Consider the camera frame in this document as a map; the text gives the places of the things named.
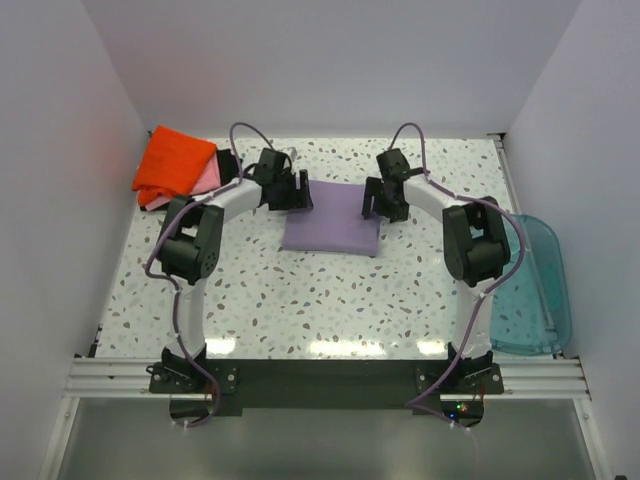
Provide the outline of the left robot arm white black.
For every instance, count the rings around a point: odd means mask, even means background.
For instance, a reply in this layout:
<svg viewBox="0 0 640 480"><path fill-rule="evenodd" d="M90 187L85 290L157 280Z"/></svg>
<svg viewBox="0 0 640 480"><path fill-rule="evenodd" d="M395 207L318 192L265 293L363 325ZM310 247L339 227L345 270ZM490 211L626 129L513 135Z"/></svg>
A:
<svg viewBox="0 0 640 480"><path fill-rule="evenodd" d="M185 392L200 390L207 380L204 296L220 258L223 227L262 206L271 211L313 207L308 172L295 170L285 152L265 148L256 163L226 185L201 199L176 196L169 203L145 273L173 286L173 339L162 351L161 364ZM151 272L154 261L160 263L159 274Z"/></svg>

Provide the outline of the lilac polo shirt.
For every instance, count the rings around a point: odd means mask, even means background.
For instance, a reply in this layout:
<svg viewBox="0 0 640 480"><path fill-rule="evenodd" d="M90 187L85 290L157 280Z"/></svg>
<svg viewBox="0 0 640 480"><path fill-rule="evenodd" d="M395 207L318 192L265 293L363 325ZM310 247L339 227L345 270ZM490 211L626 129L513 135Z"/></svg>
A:
<svg viewBox="0 0 640 480"><path fill-rule="evenodd" d="M309 189L314 207L288 213L283 249L376 257L380 218L361 214L365 186L311 180Z"/></svg>

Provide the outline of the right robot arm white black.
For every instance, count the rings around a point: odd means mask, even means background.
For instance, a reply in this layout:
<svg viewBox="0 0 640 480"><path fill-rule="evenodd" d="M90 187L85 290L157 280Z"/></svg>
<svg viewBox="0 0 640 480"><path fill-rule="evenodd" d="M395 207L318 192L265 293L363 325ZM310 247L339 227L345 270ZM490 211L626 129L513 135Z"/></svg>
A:
<svg viewBox="0 0 640 480"><path fill-rule="evenodd" d="M398 148L379 154L376 161L380 175L365 182L365 219L376 215L405 221L414 206L441 224L444 264L457 290L445 379L452 390L469 392L481 380L474 361L490 358L493 290L511 260L506 213L492 197L458 195L437 184L424 169L412 168Z"/></svg>

